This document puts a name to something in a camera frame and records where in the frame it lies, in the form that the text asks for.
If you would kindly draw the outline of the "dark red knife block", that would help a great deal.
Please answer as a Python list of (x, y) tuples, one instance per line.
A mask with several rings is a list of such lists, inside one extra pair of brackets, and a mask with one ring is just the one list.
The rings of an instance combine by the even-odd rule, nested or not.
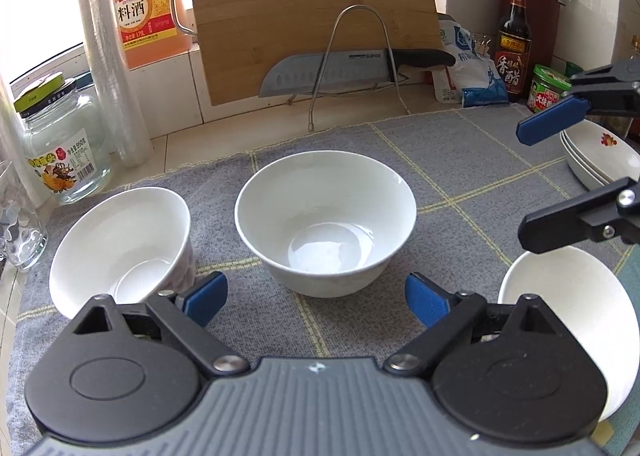
[[(508, 11), (509, 0), (502, 0), (500, 16)], [(551, 66), (560, 7), (558, 0), (526, 0), (526, 18), (532, 32), (529, 67), (536, 64)]]

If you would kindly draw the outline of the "glass jar with lid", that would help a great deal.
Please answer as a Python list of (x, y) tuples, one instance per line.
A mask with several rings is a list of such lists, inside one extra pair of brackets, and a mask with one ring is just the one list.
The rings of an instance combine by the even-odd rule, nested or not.
[(43, 76), (14, 101), (27, 163), (61, 205), (101, 191), (111, 176), (111, 146), (98, 100), (77, 79)]

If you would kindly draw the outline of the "white blue salt bag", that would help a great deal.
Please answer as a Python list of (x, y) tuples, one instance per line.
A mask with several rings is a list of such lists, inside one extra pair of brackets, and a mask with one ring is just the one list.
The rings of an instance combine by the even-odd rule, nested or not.
[(464, 108), (508, 103), (506, 84), (489, 57), (490, 39), (475, 36), (448, 14), (438, 16), (442, 46), (454, 65), (432, 73), (436, 100)]

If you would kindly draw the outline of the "stack of white plates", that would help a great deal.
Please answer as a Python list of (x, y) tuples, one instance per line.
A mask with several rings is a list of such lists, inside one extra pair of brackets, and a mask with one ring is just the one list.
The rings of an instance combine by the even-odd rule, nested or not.
[(560, 141), (568, 167), (586, 189), (623, 178), (639, 181), (639, 154), (608, 129), (583, 120), (561, 131)]

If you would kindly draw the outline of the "dark vinegar bottle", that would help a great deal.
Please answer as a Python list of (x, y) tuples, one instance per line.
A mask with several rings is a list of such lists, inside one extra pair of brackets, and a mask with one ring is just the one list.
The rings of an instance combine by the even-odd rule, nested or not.
[(528, 70), (532, 32), (526, 18), (526, 0), (509, 0), (500, 20), (495, 65), (511, 101), (521, 97)]

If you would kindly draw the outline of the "grey kitchen knife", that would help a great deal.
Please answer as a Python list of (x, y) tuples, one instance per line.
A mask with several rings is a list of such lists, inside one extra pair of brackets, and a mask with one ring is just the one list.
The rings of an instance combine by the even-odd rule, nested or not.
[[(320, 73), (322, 53), (289, 56), (270, 68), (258, 91), (259, 98), (312, 94)], [(337, 90), (357, 85), (394, 81), (392, 68), (437, 68), (454, 66), (456, 59), (447, 51), (437, 49), (387, 49), (334, 51), (328, 55), (320, 88)]]

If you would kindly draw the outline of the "green lid sauce jar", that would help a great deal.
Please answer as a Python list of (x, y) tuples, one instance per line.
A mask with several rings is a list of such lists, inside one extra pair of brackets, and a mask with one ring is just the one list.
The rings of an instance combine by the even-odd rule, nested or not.
[(539, 113), (559, 102), (562, 95), (572, 88), (570, 79), (548, 66), (536, 64), (527, 99), (528, 108)]

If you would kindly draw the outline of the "clear drinking glass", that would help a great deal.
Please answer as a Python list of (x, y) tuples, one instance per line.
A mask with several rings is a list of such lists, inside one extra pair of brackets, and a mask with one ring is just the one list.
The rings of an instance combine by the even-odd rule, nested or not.
[(46, 249), (48, 233), (8, 159), (1, 162), (0, 197), (1, 258), (26, 272)]

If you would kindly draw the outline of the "white bowl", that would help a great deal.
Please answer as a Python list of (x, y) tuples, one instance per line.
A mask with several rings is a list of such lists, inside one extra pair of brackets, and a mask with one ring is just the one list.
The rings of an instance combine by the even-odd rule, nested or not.
[(55, 252), (49, 289), (55, 308), (72, 319), (95, 295), (138, 303), (194, 284), (191, 214), (186, 201), (162, 187), (139, 187), (85, 213)]
[(341, 298), (382, 274), (416, 225), (416, 198), (396, 171), (344, 151), (273, 161), (236, 199), (236, 231), (282, 286)]
[(597, 364), (608, 385), (601, 418), (623, 405), (639, 370), (639, 325), (623, 284), (599, 259), (567, 246), (522, 254), (503, 277), (500, 303), (535, 294), (561, 319)]

